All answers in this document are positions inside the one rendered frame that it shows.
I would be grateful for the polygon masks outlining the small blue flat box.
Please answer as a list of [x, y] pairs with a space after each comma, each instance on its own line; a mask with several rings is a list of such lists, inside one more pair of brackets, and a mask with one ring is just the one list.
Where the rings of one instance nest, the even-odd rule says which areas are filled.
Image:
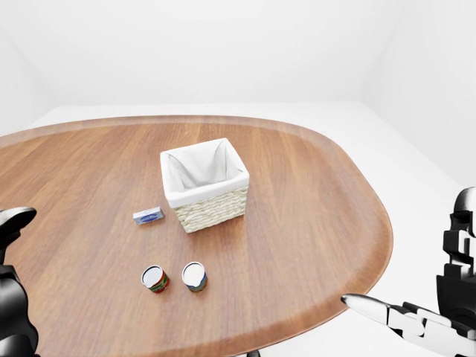
[[153, 222], [158, 219], [164, 218], [163, 211], [160, 206], [149, 208], [143, 211], [135, 212], [132, 218], [138, 225], [142, 225], [148, 222]]

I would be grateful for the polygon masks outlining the woven basket with white liner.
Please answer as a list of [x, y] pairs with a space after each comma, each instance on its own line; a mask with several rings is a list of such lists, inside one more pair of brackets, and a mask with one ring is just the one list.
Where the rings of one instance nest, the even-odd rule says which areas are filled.
[[245, 213], [250, 175], [227, 138], [160, 153], [164, 196], [186, 233]]

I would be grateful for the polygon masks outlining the red tin with green print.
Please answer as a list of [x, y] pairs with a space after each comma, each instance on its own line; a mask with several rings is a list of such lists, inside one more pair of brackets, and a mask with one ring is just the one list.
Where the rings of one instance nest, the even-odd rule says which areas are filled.
[[170, 279], [162, 267], [153, 265], [144, 270], [141, 283], [151, 292], [161, 293], [169, 286]]

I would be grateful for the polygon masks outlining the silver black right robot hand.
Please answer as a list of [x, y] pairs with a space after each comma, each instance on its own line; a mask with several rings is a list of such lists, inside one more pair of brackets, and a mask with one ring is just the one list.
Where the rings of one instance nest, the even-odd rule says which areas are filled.
[[476, 357], [476, 187], [458, 194], [450, 220], [443, 234], [449, 262], [436, 277], [438, 312], [360, 294], [342, 295], [341, 301], [409, 343], [445, 357]]

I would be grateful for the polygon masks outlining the blue and yellow tin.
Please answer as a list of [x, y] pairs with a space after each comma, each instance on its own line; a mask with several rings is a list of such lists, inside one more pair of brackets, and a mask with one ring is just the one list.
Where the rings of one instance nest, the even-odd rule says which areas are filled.
[[192, 292], [203, 290], [208, 281], [205, 267], [200, 262], [188, 263], [182, 269], [181, 278], [185, 286]]

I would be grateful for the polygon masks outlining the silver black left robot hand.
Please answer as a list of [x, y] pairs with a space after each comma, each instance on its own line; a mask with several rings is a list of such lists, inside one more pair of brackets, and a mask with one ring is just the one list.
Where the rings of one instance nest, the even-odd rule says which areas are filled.
[[28, 317], [28, 295], [12, 265], [4, 263], [7, 247], [35, 217], [30, 207], [0, 210], [0, 357], [40, 357], [39, 334]]

